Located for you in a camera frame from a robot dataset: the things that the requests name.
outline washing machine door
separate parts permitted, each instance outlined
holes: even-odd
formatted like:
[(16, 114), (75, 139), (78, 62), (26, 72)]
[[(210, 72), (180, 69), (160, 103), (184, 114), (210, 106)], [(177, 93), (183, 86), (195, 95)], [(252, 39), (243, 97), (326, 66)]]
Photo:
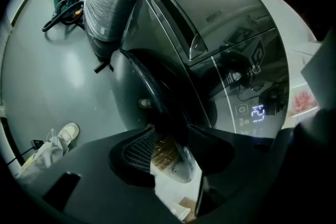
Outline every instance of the washing machine door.
[[(170, 88), (176, 85), (173, 75), (162, 66), (147, 68), (138, 57), (125, 50), (115, 51), (111, 64), (113, 93), (127, 129), (154, 125), (152, 165), (179, 183), (190, 182), (196, 164), (187, 147), (187, 128), (194, 121)], [(160, 78), (156, 72), (151, 73), (155, 68), (160, 70)]]

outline floor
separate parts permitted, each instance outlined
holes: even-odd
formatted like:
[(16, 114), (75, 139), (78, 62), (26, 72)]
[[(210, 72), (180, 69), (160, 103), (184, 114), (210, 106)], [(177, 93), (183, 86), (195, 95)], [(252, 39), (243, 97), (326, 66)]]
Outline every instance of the floor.
[(85, 32), (58, 24), (48, 33), (53, 0), (29, 0), (9, 37), (2, 97), (20, 152), (69, 122), (80, 126), (75, 145), (125, 131), (111, 90), (111, 71), (99, 64)]

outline power cord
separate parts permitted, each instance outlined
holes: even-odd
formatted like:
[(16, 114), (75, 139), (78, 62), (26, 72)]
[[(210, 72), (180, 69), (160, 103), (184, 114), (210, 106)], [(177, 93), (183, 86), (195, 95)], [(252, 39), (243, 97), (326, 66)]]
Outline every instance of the power cord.
[(240, 85), (238, 86), (238, 90), (237, 90), (237, 94), (236, 95), (237, 95), (238, 100), (241, 101), (241, 102), (246, 102), (248, 100), (251, 100), (253, 98), (256, 98), (256, 97), (260, 96), (260, 94), (259, 94), (259, 95), (255, 95), (255, 96), (249, 97), (249, 98), (247, 98), (245, 100), (240, 99), (240, 96), (239, 96), (240, 95)]
[[(30, 149), (28, 149), (27, 151), (24, 151), (22, 154), (20, 154), (20, 156), (22, 156), (22, 155), (25, 155), (27, 152), (29, 152), (29, 151), (31, 151), (31, 150), (34, 150), (35, 149), (35, 147), (33, 146), (33, 147), (31, 147)], [(9, 165), (9, 164), (11, 164), (13, 161), (15, 161), (16, 160), (16, 158), (14, 158), (14, 159), (12, 159), (9, 163), (6, 163), (6, 165)]]

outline sneaker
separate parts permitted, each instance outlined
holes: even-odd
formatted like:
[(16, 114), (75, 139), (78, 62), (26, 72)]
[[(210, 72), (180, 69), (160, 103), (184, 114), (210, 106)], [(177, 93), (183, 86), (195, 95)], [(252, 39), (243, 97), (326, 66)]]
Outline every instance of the sneaker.
[(151, 99), (140, 99), (138, 101), (138, 105), (141, 109), (152, 109), (153, 108), (153, 102)]
[(77, 137), (78, 134), (79, 126), (76, 123), (71, 122), (62, 128), (62, 130), (58, 134), (58, 137), (63, 139), (67, 143), (67, 145), (69, 145), (71, 141)]

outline digital display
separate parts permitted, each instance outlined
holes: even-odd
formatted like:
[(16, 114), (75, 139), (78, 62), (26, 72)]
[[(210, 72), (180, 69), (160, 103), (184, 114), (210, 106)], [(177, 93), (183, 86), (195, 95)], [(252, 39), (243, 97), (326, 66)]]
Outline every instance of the digital display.
[(254, 123), (262, 122), (265, 119), (265, 109), (264, 105), (254, 106), (252, 108), (251, 117), (253, 118)]
[(267, 119), (265, 106), (263, 104), (255, 104), (256, 101), (258, 102), (258, 98), (249, 100), (246, 103), (236, 103), (232, 100), (236, 133), (251, 136), (264, 135)]

